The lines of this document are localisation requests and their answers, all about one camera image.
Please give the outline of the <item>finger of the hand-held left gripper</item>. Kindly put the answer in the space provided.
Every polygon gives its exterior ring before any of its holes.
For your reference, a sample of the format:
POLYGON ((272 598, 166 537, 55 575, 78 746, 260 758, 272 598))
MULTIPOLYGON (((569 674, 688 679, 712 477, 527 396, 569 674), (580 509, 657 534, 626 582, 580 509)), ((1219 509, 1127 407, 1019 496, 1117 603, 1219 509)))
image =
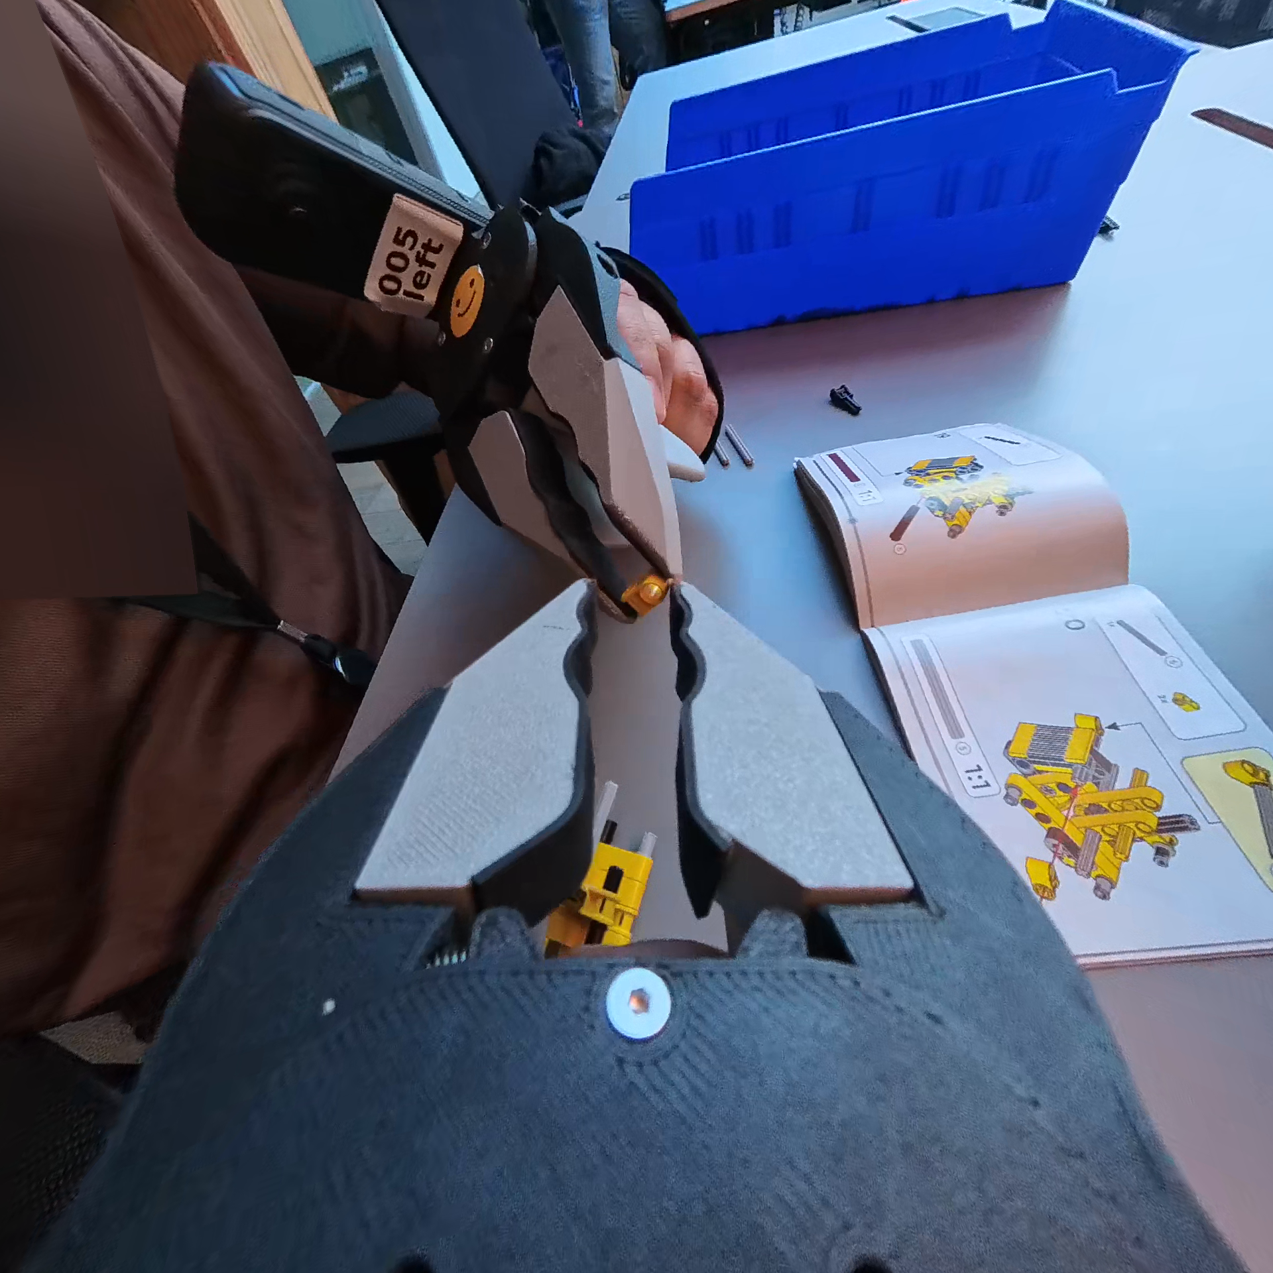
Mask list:
POLYGON ((683 569, 679 514, 651 388, 617 354, 604 354, 564 286, 536 318, 525 410, 539 415, 625 589, 683 569))
POLYGON ((565 461, 544 424, 517 411, 487 415, 468 456, 486 504, 504 529, 593 581, 613 618, 637 622, 637 610, 623 601, 622 573, 569 491, 565 461))

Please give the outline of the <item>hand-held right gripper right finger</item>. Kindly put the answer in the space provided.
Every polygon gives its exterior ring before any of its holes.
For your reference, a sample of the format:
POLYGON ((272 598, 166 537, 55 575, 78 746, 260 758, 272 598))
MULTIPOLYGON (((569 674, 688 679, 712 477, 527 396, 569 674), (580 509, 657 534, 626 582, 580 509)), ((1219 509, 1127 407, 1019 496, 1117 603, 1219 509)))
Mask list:
POLYGON ((680 876, 696 916, 909 899, 914 878, 816 683, 698 587, 670 599, 680 876))

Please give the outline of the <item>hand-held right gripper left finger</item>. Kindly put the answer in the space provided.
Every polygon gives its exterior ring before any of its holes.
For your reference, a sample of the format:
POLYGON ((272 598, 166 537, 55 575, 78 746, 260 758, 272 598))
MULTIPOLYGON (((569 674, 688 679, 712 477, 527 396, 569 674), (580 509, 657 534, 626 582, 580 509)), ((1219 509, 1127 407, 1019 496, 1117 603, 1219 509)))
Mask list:
POLYGON ((536 925, 576 892, 596 845, 596 642, 597 590, 578 581, 438 696, 358 899, 536 925))

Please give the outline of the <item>person's left forearm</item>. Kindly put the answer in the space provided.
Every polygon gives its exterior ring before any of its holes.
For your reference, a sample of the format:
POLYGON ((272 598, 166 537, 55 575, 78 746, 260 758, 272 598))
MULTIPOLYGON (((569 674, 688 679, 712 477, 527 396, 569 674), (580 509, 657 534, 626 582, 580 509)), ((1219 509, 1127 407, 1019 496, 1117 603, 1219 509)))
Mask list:
POLYGON ((383 310, 261 269, 239 265, 244 284, 295 375, 362 399, 402 388, 432 396, 435 321, 383 310))

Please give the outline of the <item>yellow lego assembly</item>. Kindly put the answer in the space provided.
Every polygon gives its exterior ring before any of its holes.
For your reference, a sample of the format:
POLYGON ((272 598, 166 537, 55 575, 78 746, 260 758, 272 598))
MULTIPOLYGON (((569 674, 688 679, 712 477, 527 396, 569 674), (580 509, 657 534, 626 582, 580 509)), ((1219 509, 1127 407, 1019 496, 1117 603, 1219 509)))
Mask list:
POLYGON ((642 910, 658 837, 645 833, 635 849, 621 846, 612 813, 618 784, 606 781, 594 811, 594 851, 577 891, 549 915, 548 960, 582 948, 627 947, 642 910))

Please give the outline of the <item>lego instruction booklet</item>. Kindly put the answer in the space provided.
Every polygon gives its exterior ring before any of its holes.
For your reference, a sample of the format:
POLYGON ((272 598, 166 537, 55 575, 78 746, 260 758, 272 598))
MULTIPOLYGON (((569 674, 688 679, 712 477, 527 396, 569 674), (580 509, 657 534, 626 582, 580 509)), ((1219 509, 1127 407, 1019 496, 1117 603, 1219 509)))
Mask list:
POLYGON ((1076 959, 1269 955, 1271 728, 1130 582, 1106 479, 1003 423, 793 471, 906 748, 1076 959))

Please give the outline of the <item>person's left hand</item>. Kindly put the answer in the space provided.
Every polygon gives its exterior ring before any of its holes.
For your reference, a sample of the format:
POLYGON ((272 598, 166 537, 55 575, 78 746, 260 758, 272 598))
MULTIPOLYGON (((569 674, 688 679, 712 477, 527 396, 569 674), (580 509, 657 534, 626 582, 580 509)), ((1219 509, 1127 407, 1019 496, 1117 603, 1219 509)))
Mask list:
POLYGON ((692 342, 674 333, 627 280, 619 284, 617 326, 651 388, 658 422, 707 459, 720 406, 692 342))

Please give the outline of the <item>wooden door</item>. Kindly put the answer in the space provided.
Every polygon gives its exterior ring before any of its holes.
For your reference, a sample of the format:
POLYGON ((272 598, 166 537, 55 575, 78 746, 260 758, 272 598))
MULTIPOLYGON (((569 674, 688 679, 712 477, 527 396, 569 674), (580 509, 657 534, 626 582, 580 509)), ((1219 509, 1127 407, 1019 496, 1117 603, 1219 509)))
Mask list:
POLYGON ((281 1, 85 1, 84 7, 182 82, 203 61, 220 61, 336 118, 281 1))

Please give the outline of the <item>black chair backrest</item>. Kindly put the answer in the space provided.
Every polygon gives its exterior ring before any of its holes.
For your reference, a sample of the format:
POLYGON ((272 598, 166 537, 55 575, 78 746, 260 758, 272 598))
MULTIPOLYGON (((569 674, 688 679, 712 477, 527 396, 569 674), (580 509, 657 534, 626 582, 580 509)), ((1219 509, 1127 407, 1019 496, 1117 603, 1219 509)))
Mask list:
POLYGON ((580 126, 523 3, 378 7, 487 205, 581 212, 605 144, 580 126))

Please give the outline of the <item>person's brown sweater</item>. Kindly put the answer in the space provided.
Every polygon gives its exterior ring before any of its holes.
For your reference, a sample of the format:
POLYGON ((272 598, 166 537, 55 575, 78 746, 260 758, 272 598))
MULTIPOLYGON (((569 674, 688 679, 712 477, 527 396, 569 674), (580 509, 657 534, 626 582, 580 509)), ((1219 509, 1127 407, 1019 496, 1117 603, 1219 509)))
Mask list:
MULTIPOLYGON (((174 195, 183 86, 36 3, 122 239, 196 518, 280 618, 379 656, 377 546, 236 269, 174 195)), ((124 1004, 194 955, 322 788, 358 695, 281 635, 113 599, 3 602, 3 1038, 124 1004)))

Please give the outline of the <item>blue plastic bin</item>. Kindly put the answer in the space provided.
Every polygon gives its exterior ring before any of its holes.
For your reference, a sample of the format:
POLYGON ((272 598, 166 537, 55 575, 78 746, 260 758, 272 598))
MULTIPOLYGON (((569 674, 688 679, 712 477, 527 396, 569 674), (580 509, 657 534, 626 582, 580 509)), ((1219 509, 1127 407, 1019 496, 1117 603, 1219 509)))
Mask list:
POLYGON ((676 99, 665 170, 1096 73, 1110 73, 1117 90, 1171 86, 1196 50, 1081 3, 1054 3, 1042 21, 1020 26, 1005 13, 984 14, 676 99))
POLYGON ((1089 71, 650 176, 630 249, 703 335, 1065 284, 1172 82, 1089 71))

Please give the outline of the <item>grey flat device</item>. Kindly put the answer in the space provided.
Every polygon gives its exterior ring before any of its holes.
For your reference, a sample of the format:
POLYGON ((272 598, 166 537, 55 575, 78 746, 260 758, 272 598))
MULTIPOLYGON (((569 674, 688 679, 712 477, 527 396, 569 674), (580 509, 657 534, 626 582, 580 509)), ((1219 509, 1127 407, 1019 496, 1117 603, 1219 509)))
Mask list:
POLYGON ((942 1, 934 8, 926 3, 898 3, 885 8, 890 24, 911 34, 928 34, 995 17, 1008 17, 1015 28, 1044 20, 1049 3, 1016 1, 942 1))

